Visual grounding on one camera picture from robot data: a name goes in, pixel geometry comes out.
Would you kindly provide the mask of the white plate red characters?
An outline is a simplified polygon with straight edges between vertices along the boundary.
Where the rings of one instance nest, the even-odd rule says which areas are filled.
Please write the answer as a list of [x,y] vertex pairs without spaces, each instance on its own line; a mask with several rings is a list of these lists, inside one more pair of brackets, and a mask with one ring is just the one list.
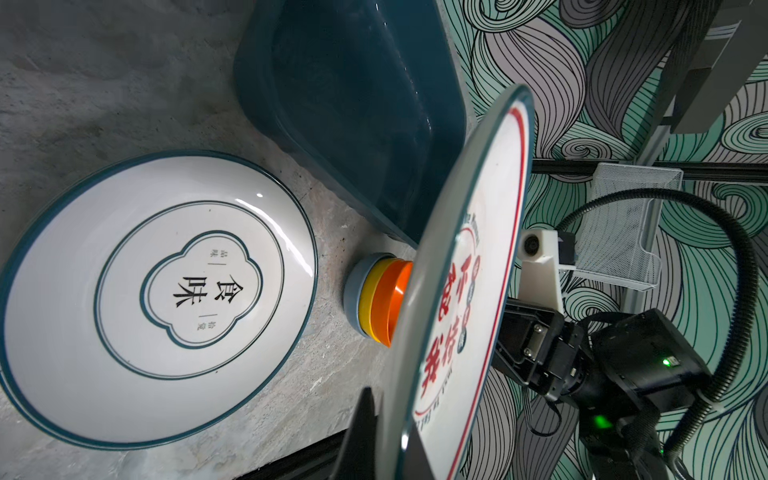
[[459,470],[514,267],[534,126],[530,89],[507,88],[438,196],[392,340],[377,427],[379,479],[403,477],[412,438],[435,478]]

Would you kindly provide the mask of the white plate teal line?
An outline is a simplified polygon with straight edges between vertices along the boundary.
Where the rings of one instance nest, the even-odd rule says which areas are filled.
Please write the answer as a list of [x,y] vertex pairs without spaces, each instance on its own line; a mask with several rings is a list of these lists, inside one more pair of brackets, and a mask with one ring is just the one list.
[[107,167],[52,201],[2,269],[2,388],[76,446],[192,436],[281,370],[318,260],[305,209],[258,165],[186,150]]

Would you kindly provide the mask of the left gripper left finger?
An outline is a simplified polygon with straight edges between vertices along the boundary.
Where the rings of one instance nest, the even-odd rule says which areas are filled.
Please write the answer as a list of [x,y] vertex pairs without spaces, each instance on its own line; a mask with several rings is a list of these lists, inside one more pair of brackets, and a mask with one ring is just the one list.
[[370,387],[365,387],[358,398],[330,479],[373,480],[375,478],[376,429],[377,416],[373,391]]

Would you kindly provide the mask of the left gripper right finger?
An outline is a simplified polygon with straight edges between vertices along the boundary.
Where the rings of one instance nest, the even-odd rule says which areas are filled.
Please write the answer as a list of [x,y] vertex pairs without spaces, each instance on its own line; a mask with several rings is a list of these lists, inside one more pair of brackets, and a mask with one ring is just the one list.
[[419,437],[410,438],[410,479],[434,480],[425,449]]

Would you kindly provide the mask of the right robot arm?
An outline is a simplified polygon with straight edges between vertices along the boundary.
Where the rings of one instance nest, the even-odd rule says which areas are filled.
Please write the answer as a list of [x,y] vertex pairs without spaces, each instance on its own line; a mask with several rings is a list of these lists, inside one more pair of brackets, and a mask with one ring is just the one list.
[[665,479],[662,414],[691,406],[711,374],[659,310],[597,312],[572,322],[507,301],[493,367],[550,406],[579,413],[579,439],[597,479]]

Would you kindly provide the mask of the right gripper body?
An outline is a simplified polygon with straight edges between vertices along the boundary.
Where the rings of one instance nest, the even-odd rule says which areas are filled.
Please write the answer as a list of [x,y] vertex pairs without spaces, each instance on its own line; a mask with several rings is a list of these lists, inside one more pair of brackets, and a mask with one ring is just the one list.
[[550,402],[570,396],[586,380],[591,359],[587,330],[560,312],[508,299],[492,367]]

